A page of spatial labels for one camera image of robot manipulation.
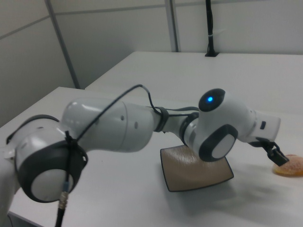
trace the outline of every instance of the white table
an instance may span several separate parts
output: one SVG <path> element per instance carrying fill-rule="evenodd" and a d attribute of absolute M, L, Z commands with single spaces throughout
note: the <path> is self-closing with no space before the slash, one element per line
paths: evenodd
<path fill-rule="evenodd" d="M 188 82 L 184 86 L 187 80 L 181 77 L 184 72 L 180 71 L 181 74 L 178 74 L 178 70 L 174 69 L 172 71 L 177 79 L 169 79 L 172 74 L 169 74 L 167 69 L 166 74 L 162 74 L 163 77 L 167 75 L 167 78 L 164 77 L 160 83 L 159 78 L 151 77 L 158 70 L 155 65 L 151 64 L 148 71 L 149 64 L 146 63 L 141 65 L 145 69 L 140 70 L 137 63 L 132 60 L 132 56 L 143 58 L 142 54 L 148 55 L 148 53 L 130 55 L 87 88 L 87 90 L 102 91 L 100 94 L 70 88 L 56 89 L 0 129 L 0 146 L 4 145 L 6 136 L 26 118 L 35 114 L 50 114 L 60 118 L 64 107 L 76 97 L 114 98 L 131 85 L 143 83 L 151 90 L 156 105 L 174 108 L 184 106 L 186 99 L 189 100 L 187 103 L 190 105 L 197 103 L 200 96 L 211 88 L 206 89 L 207 86 L 202 85 L 204 88 L 199 91 L 190 89 L 189 84 L 192 84 L 193 88 L 199 86 L 195 79 L 200 82 L 204 80 L 190 75 L 193 82 Z M 153 54 L 156 61 L 158 59 L 156 53 L 151 53 Z M 163 65 L 167 65 L 168 62 L 172 65 L 173 60 L 166 58 L 167 62 L 162 59 Z M 181 61 L 174 64 L 178 67 L 184 63 Z M 134 75 L 134 72 L 139 75 L 144 70 L 145 74 L 142 77 L 130 76 L 130 71 L 132 71 L 131 75 Z M 178 80 L 183 81 L 183 86 L 177 86 Z M 217 86 L 213 81 L 212 85 L 215 87 L 223 85 L 225 89 L 232 87 L 227 84 L 227 79 L 224 84 L 218 83 Z M 235 87 L 233 93 L 240 92 L 236 89 L 237 85 L 233 86 Z M 146 96 L 139 91 L 129 95 L 125 100 L 148 105 Z M 282 119 L 276 140 L 278 145 L 285 154 L 294 153 L 303 156 L 301 142 L 303 115 L 272 114 Z M 108 151 L 90 152 L 89 164 L 70 195 L 63 226 L 302 226 L 302 178 L 274 175 L 271 172 L 272 162 L 267 158 L 265 151 L 238 141 L 227 156 L 235 175 L 232 180 L 191 192 L 168 192 L 163 179 L 159 150 L 180 144 L 180 140 L 173 134 L 154 133 L 150 143 L 140 152 L 128 154 Z M 22 190 L 19 190 L 10 211 L 48 227 L 54 226 L 56 207 L 57 203 L 33 202 Z"/>

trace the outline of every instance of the cable connector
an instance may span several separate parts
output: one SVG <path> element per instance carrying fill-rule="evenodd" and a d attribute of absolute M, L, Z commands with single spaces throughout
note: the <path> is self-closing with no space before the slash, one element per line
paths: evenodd
<path fill-rule="evenodd" d="M 61 192 L 58 208 L 65 210 L 67 206 L 68 192 Z"/>

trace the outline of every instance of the white wall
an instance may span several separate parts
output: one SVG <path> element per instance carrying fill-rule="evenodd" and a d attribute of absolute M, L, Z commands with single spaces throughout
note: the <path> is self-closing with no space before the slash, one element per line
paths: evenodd
<path fill-rule="evenodd" d="M 0 1 L 0 126 L 55 88 L 73 87 L 42 0 Z"/>
<path fill-rule="evenodd" d="M 206 52 L 205 1 L 175 2 L 181 51 Z M 216 51 L 303 54 L 303 1 L 213 0 L 212 11 Z"/>
<path fill-rule="evenodd" d="M 81 88 L 134 51 L 172 51 L 165 0 L 51 3 Z"/>

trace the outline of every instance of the blue led light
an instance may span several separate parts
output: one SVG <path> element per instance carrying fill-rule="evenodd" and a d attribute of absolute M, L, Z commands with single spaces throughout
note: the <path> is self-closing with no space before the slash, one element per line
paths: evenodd
<path fill-rule="evenodd" d="M 211 96 L 209 96 L 209 97 L 207 98 L 207 101 L 208 101 L 209 103 L 211 103 L 213 100 L 214 100 L 214 98 L 211 97 Z"/>

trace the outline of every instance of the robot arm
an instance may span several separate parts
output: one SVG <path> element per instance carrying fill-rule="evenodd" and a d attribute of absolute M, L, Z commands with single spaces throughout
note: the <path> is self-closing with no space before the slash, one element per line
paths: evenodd
<path fill-rule="evenodd" d="M 153 131 L 164 131 L 176 134 L 202 160 L 216 161 L 226 156 L 236 139 L 266 146 L 269 152 L 280 125 L 279 118 L 251 110 L 221 89 L 204 94 L 199 109 L 159 107 L 156 111 L 153 106 L 117 102 L 93 121 L 110 103 L 107 99 L 79 98 L 66 107 L 60 121 L 35 116 L 8 137 L 0 157 L 0 185 L 6 182 L 6 187 L 0 187 L 0 226 L 18 183 L 32 200 L 57 201 L 66 171 L 71 191 L 90 150 L 139 151 Z"/>

